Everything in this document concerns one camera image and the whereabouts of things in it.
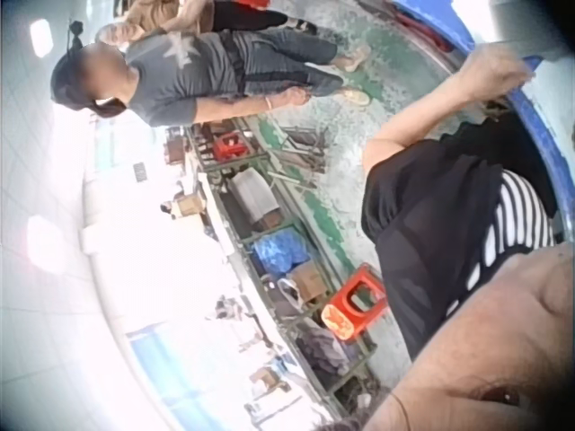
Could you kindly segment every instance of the sneaker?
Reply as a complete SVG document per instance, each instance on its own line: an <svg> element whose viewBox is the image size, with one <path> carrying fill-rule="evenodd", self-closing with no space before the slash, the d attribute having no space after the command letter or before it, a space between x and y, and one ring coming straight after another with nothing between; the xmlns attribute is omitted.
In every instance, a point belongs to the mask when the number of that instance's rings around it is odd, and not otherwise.
<svg viewBox="0 0 575 431"><path fill-rule="evenodd" d="M371 97L369 97L369 94L356 90L355 88L346 88L341 91L341 95L351 103L358 106L367 106L371 103Z"/></svg>
<svg viewBox="0 0 575 431"><path fill-rule="evenodd" d="M345 71L348 73L355 72L358 70L358 67L361 66L371 55L371 48L368 45L363 45L356 49L351 58L353 59L353 63L345 67Z"/></svg>

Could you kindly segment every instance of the green floor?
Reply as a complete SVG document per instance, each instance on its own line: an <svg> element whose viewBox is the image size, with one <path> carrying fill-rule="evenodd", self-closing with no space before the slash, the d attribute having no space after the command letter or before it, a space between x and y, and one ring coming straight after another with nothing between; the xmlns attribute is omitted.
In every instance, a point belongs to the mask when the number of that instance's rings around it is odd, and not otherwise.
<svg viewBox="0 0 575 431"><path fill-rule="evenodd" d="M372 57L362 68L344 75L349 84L373 98L368 108L359 109L331 97L251 121L256 134L274 148L280 148L283 142L281 127L326 130L329 144L326 173L311 175L293 167L286 167L285 172L317 184L314 191L292 190L323 249L345 279L362 262L377 267L373 244L363 235L359 224L365 186L360 163L363 146L382 123L435 88L446 73L392 26L350 0L275 0L272 7L317 23L323 27L320 34L337 41L343 50L362 43L372 48ZM454 130L462 119L467 118L454 118L435 133ZM393 385L409 365L393 316L380 320L370 329L370 335L378 344L371 368L383 384Z"/></svg>

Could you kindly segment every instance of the striped shirt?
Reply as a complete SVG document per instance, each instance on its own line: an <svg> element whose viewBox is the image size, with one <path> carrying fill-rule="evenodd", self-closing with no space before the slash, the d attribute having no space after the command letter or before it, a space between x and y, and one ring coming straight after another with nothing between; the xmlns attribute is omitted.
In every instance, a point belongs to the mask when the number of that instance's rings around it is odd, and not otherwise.
<svg viewBox="0 0 575 431"><path fill-rule="evenodd" d="M495 210L482 247L480 261L467 279L467 292L453 301L447 309L451 315L471 294L474 288L489 281L494 264L501 264L511 248L530 252L554 245L551 222L533 186L514 172L504 171L500 190L500 202Z"/></svg>

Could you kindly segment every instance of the ceiling light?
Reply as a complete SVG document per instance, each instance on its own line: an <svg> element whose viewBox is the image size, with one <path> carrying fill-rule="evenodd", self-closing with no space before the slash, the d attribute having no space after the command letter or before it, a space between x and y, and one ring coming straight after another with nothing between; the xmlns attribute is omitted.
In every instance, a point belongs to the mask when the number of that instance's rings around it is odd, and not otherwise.
<svg viewBox="0 0 575 431"><path fill-rule="evenodd" d="M66 269L64 235L41 215L28 219L28 257L39 268L53 274Z"/></svg>
<svg viewBox="0 0 575 431"><path fill-rule="evenodd" d="M37 20L30 24L30 36L32 38L34 52L38 57L42 58L46 56L52 48L54 48L52 31L50 31L48 21Z"/></svg>

